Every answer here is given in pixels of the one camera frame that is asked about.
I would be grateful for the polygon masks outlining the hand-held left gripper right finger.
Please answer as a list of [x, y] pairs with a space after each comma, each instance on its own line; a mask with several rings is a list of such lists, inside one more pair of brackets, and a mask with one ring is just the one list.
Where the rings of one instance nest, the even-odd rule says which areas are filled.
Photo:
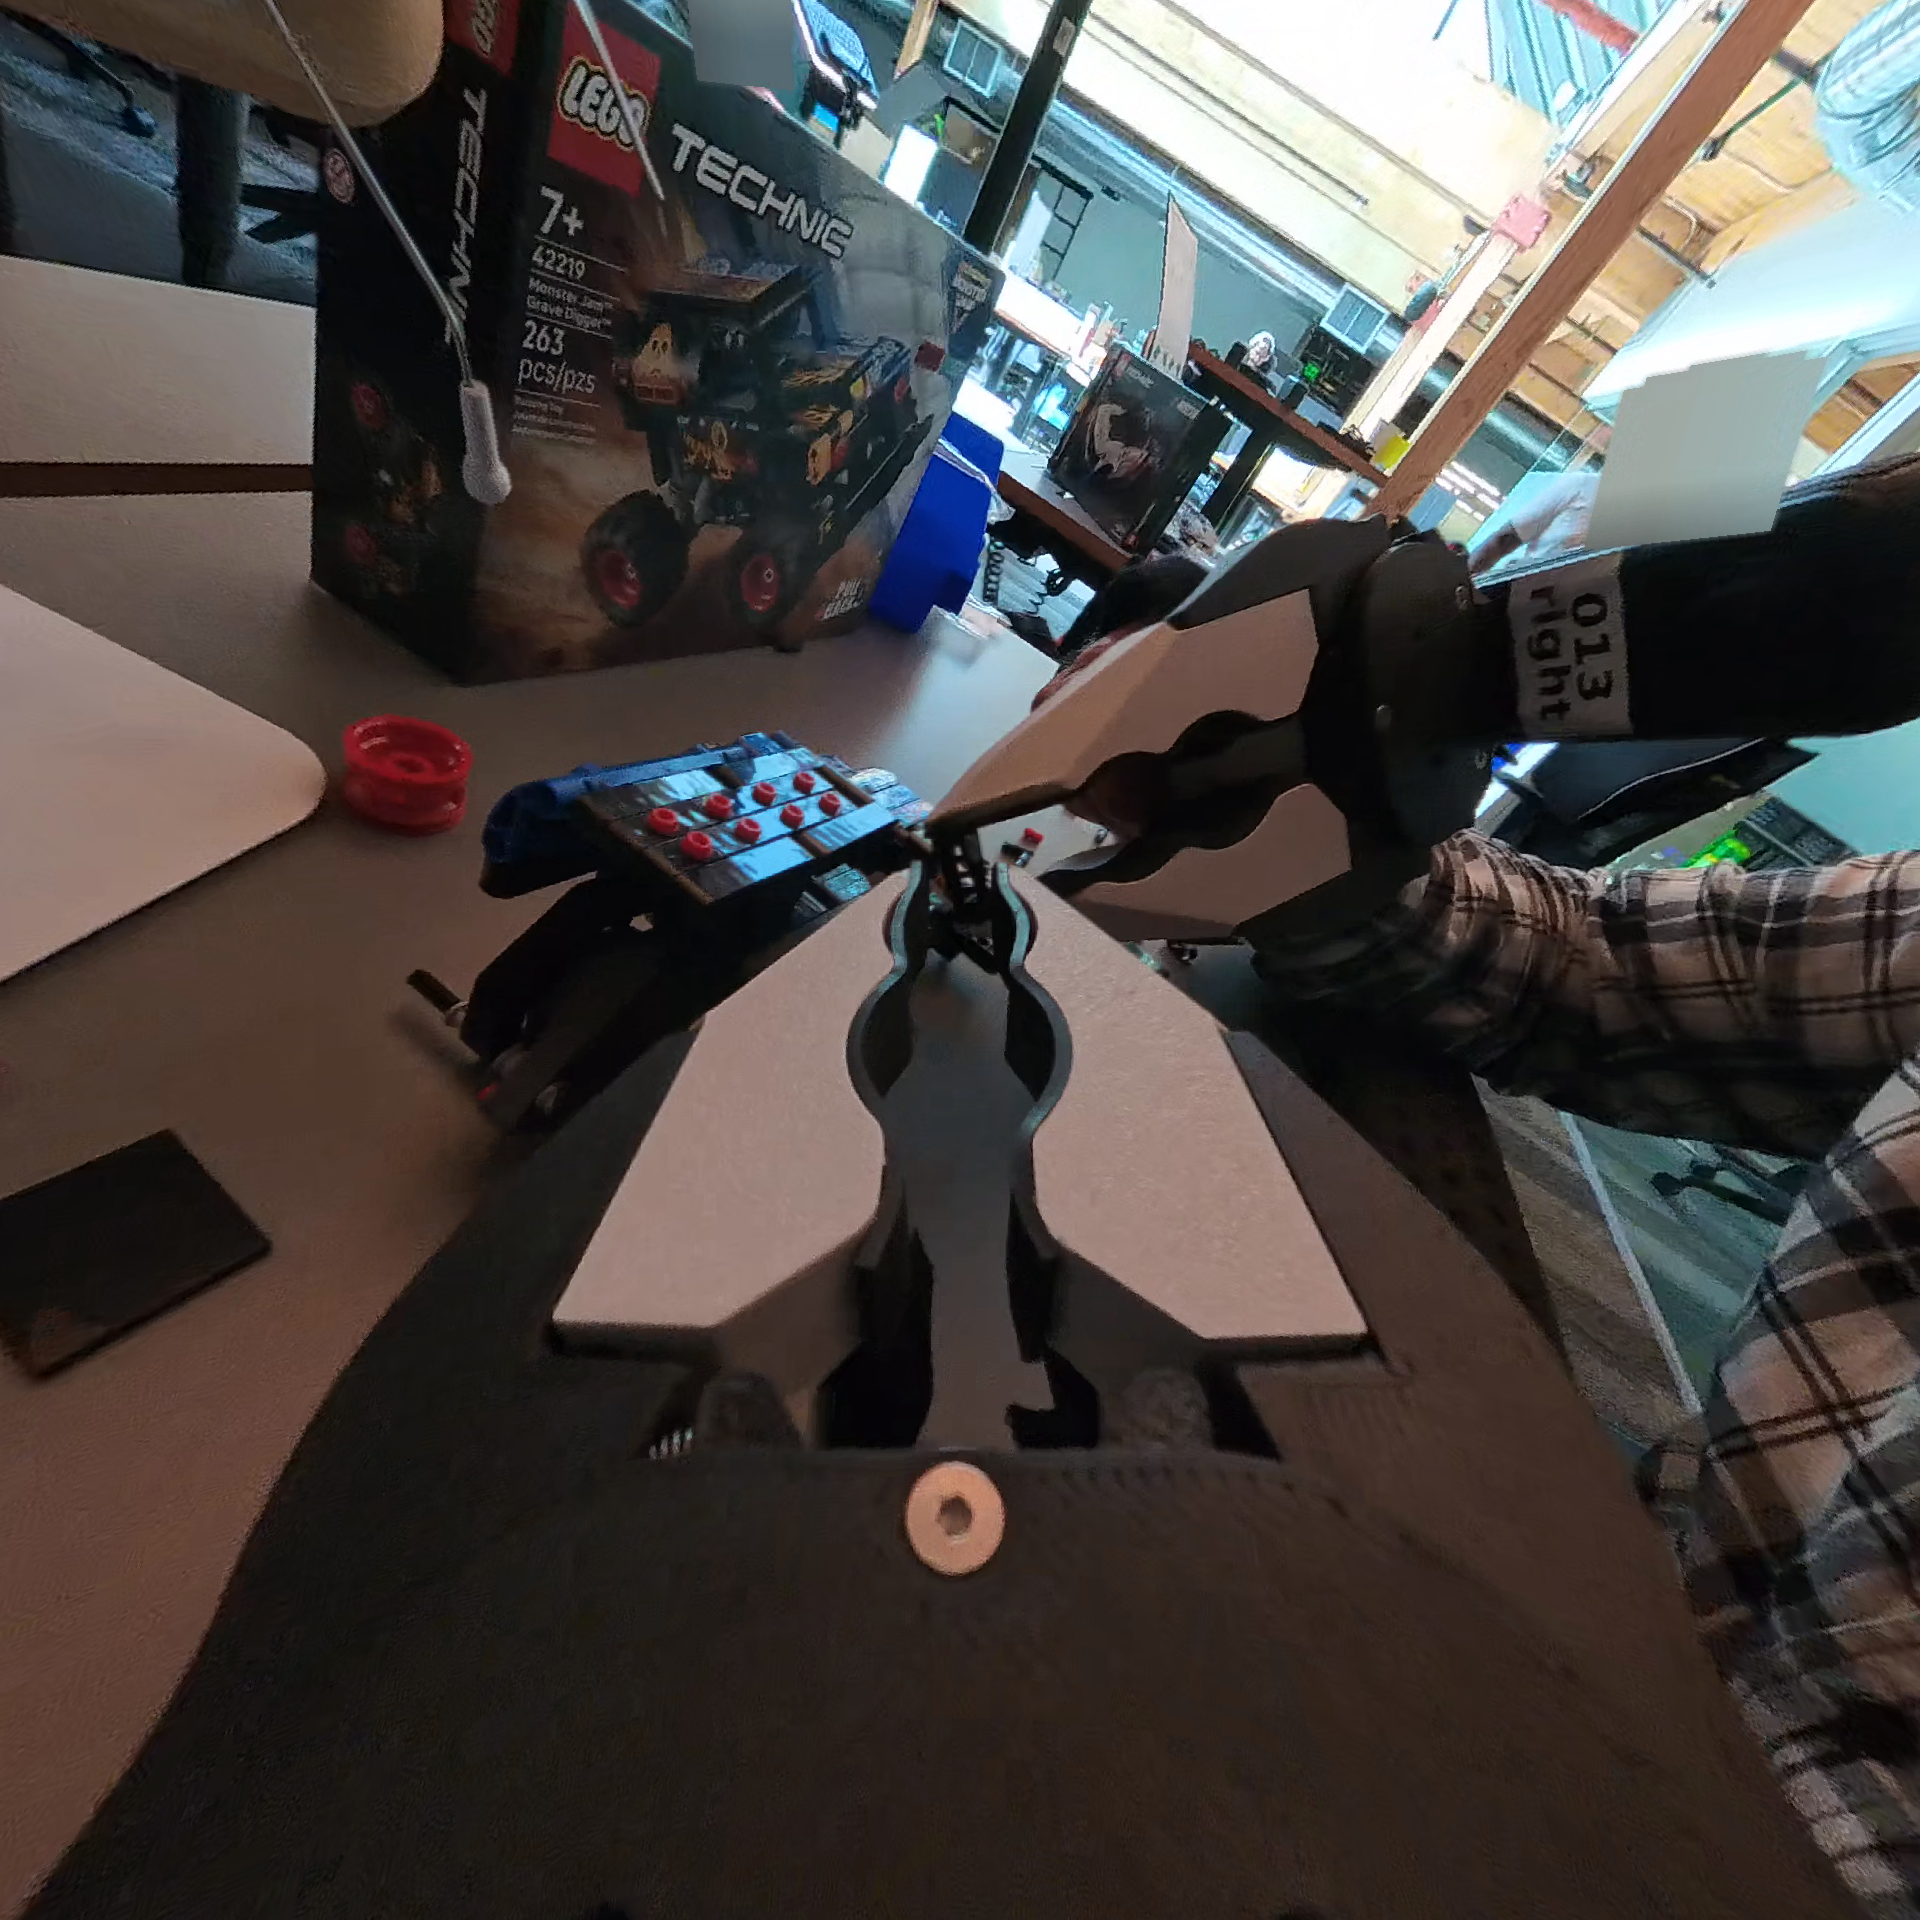
[[1241, 1365], [1372, 1358], [1229, 1031], [1022, 870], [999, 872], [999, 957], [1031, 1096], [1008, 1294], [1052, 1396], [1009, 1422], [1116, 1423], [1145, 1375], [1208, 1416]]

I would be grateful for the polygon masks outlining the angled black brick piece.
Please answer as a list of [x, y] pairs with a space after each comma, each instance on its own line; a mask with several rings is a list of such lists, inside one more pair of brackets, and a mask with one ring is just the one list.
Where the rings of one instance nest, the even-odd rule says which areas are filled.
[[969, 959], [988, 976], [1005, 972], [1008, 929], [996, 862], [974, 829], [927, 828], [927, 949]]

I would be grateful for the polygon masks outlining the brick-built toy truck model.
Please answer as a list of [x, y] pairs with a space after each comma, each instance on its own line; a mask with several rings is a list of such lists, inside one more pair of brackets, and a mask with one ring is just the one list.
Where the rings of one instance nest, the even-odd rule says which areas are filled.
[[472, 977], [408, 987], [461, 1045], [500, 1136], [547, 1136], [812, 933], [904, 880], [907, 967], [927, 949], [929, 804], [784, 732], [517, 784], [486, 813], [477, 887], [543, 896]]

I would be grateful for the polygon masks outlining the person's right forearm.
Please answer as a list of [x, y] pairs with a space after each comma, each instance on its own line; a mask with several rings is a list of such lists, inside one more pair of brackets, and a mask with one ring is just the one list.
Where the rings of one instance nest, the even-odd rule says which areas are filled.
[[1916, 853], [1606, 876], [1457, 832], [1369, 919], [1254, 961], [1297, 1003], [1623, 1132], [1916, 1155]]

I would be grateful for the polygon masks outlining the person's right hand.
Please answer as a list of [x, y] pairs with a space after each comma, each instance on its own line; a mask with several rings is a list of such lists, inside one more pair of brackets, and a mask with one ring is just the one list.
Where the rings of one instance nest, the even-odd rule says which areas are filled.
[[1041, 683], [1033, 695], [1029, 710], [1041, 709], [1048, 699], [1059, 697], [1071, 680], [1084, 678], [1086, 672], [1091, 672], [1107, 654], [1131, 641], [1141, 633], [1152, 633], [1157, 625], [1157, 619], [1148, 619], [1087, 639], [1071, 654], [1071, 657], [1060, 661], [1052, 678]]

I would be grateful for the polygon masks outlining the wooden table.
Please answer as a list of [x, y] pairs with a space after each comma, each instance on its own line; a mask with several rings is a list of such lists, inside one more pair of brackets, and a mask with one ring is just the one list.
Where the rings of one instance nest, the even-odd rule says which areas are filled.
[[[1256, 368], [1244, 360], [1239, 343], [1228, 356], [1206, 343], [1191, 343], [1187, 374], [1232, 422], [1189, 496], [1214, 531], [1237, 521], [1249, 496], [1264, 502], [1268, 518], [1309, 516], [1304, 494], [1326, 473], [1335, 488], [1357, 483], [1361, 497], [1385, 484], [1387, 473], [1365, 439], [1309, 421], [1300, 404], [1262, 382]], [[999, 532], [1023, 559], [1048, 553], [1060, 571], [1097, 582], [1141, 556], [1107, 534], [1053, 479], [1048, 459], [1016, 439], [1003, 444], [996, 488], [1009, 512]]]

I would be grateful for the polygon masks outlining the black perforated chair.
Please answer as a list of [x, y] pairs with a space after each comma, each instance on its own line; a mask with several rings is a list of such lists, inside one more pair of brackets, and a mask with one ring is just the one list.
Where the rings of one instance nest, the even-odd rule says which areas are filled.
[[1309, 997], [1270, 950], [1252, 949], [1249, 967], [1264, 997], [1260, 1039], [1457, 1230], [1565, 1359], [1544, 1273], [1467, 1070], [1365, 999]]

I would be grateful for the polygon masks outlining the black toy set box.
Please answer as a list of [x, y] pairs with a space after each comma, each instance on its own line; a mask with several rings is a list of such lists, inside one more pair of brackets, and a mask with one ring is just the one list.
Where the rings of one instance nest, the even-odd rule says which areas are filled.
[[1229, 429], [1211, 398], [1113, 347], [1046, 456], [1046, 475], [1137, 559], [1165, 534]]

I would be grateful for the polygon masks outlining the blue storage bin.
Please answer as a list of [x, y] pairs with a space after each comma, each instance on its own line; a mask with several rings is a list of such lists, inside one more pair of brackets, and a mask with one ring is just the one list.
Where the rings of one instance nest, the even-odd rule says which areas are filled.
[[871, 622], [916, 633], [935, 609], [965, 612], [999, 502], [1000, 456], [1000, 435], [948, 415], [871, 591]]

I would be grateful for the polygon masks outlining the black metal column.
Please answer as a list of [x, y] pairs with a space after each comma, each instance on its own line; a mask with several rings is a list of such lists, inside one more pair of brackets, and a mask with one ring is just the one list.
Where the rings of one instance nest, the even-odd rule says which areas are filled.
[[965, 241], [983, 254], [1000, 251], [1008, 222], [1014, 216], [1016, 192], [1025, 165], [1039, 142], [1039, 129], [1053, 107], [1071, 47], [1079, 40], [1093, 3], [1052, 3], [1033, 53], [1023, 64], [1012, 107], [1008, 109], [988, 168], [977, 182], [965, 224]]

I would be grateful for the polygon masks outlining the black square tile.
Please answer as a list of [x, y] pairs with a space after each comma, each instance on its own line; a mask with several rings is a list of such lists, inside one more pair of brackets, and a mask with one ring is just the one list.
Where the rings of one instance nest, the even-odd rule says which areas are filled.
[[4, 1356], [56, 1375], [270, 1251], [175, 1132], [124, 1142], [4, 1196]]

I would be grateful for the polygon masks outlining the toy truck set box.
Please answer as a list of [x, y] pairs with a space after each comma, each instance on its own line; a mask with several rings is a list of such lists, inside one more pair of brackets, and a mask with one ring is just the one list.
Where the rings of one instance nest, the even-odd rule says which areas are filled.
[[443, 5], [321, 153], [309, 575], [461, 683], [869, 612], [1000, 271], [668, 5]]

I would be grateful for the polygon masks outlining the person's torso in plaid shirt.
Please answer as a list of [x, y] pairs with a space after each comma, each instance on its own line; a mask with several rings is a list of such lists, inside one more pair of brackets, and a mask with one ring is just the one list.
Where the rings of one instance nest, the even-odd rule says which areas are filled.
[[1813, 1166], [1668, 1523], [1695, 1635], [1865, 1916], [1918, 1916], [1918, 1079]]

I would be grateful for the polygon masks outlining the white book stand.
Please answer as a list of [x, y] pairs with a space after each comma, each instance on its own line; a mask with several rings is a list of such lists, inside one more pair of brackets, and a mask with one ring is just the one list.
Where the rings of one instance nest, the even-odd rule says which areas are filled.
[[[477, 504], [500, 504], [511, 477], [465, 324], [355, 136], [424, 94], [441, 64], [439, 5], [16, 8], [188, 80], [329, 124], [449, 327], [463, 488]], [[1, 601], [1, 977], [215, 872], [317, 808], [327, 776], [293, 734], [20, 591], [4, 590]]]

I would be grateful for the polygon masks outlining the wooden support post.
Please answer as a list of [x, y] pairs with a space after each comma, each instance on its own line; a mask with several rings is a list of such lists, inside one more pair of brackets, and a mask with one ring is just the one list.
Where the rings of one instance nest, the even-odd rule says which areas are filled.
[[1695, 151], [1719, 128], [1745, 84], [1787, 40], [1811, 3], [1742, 3], [1672, 84], [1660, 109], [1593, 190], [1541, 270], [1491, 327], [1447, 393], [1381, 483], [1374, 515], [1409, 516], [1439, 470], [1462, 451], [1613, 254], [1641, 224]]

